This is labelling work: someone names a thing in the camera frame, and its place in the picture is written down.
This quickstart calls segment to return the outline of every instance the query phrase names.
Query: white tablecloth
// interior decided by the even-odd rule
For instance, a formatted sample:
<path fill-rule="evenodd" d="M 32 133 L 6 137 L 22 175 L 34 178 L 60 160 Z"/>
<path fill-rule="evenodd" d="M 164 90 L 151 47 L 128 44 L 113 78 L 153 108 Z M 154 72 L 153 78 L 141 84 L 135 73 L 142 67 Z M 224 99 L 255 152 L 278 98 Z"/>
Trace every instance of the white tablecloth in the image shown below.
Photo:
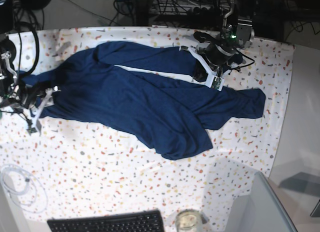
<path fill-rule="evenodd" d="M 38 32 L 40 61 L 35 74 L 103 42 L 126 40 L 152 47 L 194 45 L 186 38 L 193 32 L 157 27 Z M 10 35 L 10 39 L 19 52 L 18 36 Z M 35 54 L 31 33 L 22 34 L 22 44 L 22 68 L 27 69 Z M 175 215 L 193 208 L 209 218 L 207 230 L 223 230 L 233 200 L 250 192 L 254 173 L 270 174 L 285 117 L 294 47 L 255 39 L 245 53 L 256 63 L 240 73 L 233 71 L 226 85 L 261 88 L 267 97 L 263 118 L 233 118 L 219 131 L 209 131 L 214 149 L 193 158 L 165 160 L 135 136 L 94 123 L 45 118 L 41 120 L 41 137 L 30 137 L 22 119 L 4 115 L 0 120 L 0 165 L 13 163 L 32 172 L 49 197 L 45 212 L 25 212 L 26 218 L 45 221 L 158 208 L 166 231 L 175 231 Z M 192 80 L 184 75 L 171 77 Z M 31 209 L 40 210 L 44 199 L 39 190 Z"/>

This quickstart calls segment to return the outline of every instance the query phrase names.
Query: blue object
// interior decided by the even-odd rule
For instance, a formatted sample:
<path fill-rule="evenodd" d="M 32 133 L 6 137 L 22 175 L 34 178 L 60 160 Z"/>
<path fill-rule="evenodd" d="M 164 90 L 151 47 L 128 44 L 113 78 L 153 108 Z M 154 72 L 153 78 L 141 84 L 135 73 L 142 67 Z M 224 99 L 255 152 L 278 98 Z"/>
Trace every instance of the blue object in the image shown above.
<path fill-rule="evenodd" d="M 54 106 L 41 117 L 96 122 L 128 132 L 164 158 L 176 160 L 211 149 L 205 129 L 220 129 L 231 117 L 260 118 L 266 96 L 260 89 L 221 92 L 115 65 L 193 75 L 196 60 L 179 47 L 151 48 L 108 42 L 78 52 L 57 69 L 29 76 L 28 84 L 60 86 Z"/>

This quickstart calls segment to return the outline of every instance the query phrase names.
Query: terrazzo pattern tablecloth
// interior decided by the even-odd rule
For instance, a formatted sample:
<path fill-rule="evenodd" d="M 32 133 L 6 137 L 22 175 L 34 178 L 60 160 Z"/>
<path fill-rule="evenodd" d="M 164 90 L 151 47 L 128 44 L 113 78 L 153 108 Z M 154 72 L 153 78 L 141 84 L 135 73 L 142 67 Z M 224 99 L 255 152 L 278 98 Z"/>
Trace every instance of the terrazzo pattern tablecloth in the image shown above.
<path fill-rule="evenodd" d="M 195 45 L 188 38 L 193 33 L 157 27 L 38 32 L 40 60 L 35 74 L 103 42 L 188 46 Z M 10 39 L 19 51 L 18 36 L 10 35 Z M 22 34 L 22 44 L 25 70 L 32 66 L 35 56 L 31 33 Z M 255 39 L 244 53 L 256 63 L 240 73 L 232 72 L 225 85 L 261 88 L 267 97 L 264 115 L 256 120 L 233 118 L 219 131 L 209 131 L 214 148 L 193 158 L 165 160 L 135 136 L 94 123 L 45 118 L 41 120 L 41 137 L 29 136 L 22 119 L 5 114 L 0 120 L 0 165 L 17 164 L 32 172 L 48 195 L 46 211 L 25 212 L 26 218 L 45 221 L 158 208 L 166 231 L 175 231 L 175 215 L 193 208 L 209 219 L 207 231 L 224 230 L 234 199 L 250 192 L 254 173 L 270 174 L 285 117 L 294 47 Z M 186 75 L 170 76 L 192 81 Z M 18 178 L 13 179 L 17 187 L 21 186 Z M 41 210 L 44 200 L 44 192 L 38 189 L 37 201 L 29 209 Z"/>

